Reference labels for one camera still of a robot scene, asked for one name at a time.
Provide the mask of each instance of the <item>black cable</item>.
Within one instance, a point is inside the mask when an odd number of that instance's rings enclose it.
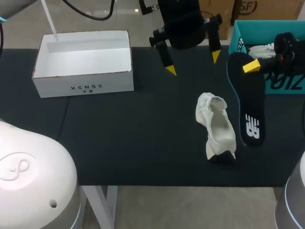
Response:
[[[4,43],[3,27],[2,27],[2,23],[0,23],[0,58],[2,55],[2,51],[3,51],[3,43]]]
[[[209,12],[207,12],[207,11],[203,11],[203,10],[201,10],[200,12],[202,12],[202,13],[207,13],[207,14],[210,14],[211,16],[213,16],[213,14],[212,14],[212,13],[209,13]]]
[[[67,0],[62,0],[64,3],[66,3],[72,10],[78,12],[80,15],[86,17],[86,18],[90,18],[92,20],[96,20],[96,21],[105,21],[107,19],[109,19],[112,16],[113,13],[113,7],[114,7],[114,0],[111,0],[111,5],[110,5],[110,10],[109,10],[109,14],[106,17],[103,18],[98,18],[98,17],[94,17],[91,16],[89,14],[86,14],[82,11],[80,11],[78,8],[74,7],[71,3],[69,3]]]

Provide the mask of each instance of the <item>cardboard box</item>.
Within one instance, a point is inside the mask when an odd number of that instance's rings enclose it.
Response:
[[[127,31],[44,35],[33,81],[41,98],[133,91]]]
[[[227,40],[234,0],[199,0],[199,5],[204,18],[209,18],[218,13],[221,14],[223,23],[219,26],[219,38]]]
[[[305,40],[305,21],[240,21],[236,20],[229,46],[229,54],[233,52],[247,53],[245,45],[265,45],[275,41],[276,35],[291,32],[296,39]],[[272,84],[266,78],[266,94],[305,94],[305,76],[282,77]]]
[[[238,20],[296,20],[304,0],[242,0]]]

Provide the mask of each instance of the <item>black table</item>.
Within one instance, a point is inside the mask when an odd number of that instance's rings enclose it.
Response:
[[[30,76],[36,51],[6,50],[0,61],[0,82],[3,88],[13,88],[13,93],[6,100],[0,96],[6,108],[0,108],[0,117],[8,117],[3,114],[11,109],[13,118],[8,122],[58,139],[73,157],[81,185],[282,186],[305,150],[305,96],[267,95],[265,143],[258,148],[244,146],[238,130],[238,101],[226,75],[227,50],[222,48],[215,65],[208,47],[170,50],[175,77],[162,67],[156,50],[133,48],[134,92],[70,99],[40,99]],[[17,68],[8,70],[23,61],[27,71],[22,74]],[[7,77],[24,77],[24,96],[12,87],[16,80],[5,81]],[[237,138],[236,161],[206,159],[207,131],[195,120],[195,106],[203,92],[212,92],[228,104]],[[16,105],[10,105],[10,97]],[[27,120],[23,113],[32,118]],[[33,118],[36,113],[39,120]],[[49,126],[46,122],[52,117]]]

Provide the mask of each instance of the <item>white shoe upper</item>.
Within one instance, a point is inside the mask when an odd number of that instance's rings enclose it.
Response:
[[[249,55],[254,59],[275,57],[275,44],[257,45],[250,48]]]
[[[208,131],[208,159],[229,150],[235,158],[235,132],[226,112],[227,103],[212,93],[203,93],[196,107],[196,120]]]

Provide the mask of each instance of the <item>white pole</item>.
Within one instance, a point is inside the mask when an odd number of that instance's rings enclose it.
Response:
[[[51,30],[52,30],[52,32],[53,32],[53,34],[54,34],[54,37],[55,37],[56,41],[58,41],[57,32],[56,32],[56,30],[55,30],[55,27],[54,27],[54,24],[53,24],[53,21],[52,21],[50,12],[49,12],[49,10],[48,10],[46,1],[45,1],[45,0],[41,0],[41,3],[42,3],[42,6],[43,6],[44,11],[46,12],[46,15],[47,15],[49,24],[50,24],[50,26],[51,26]]]

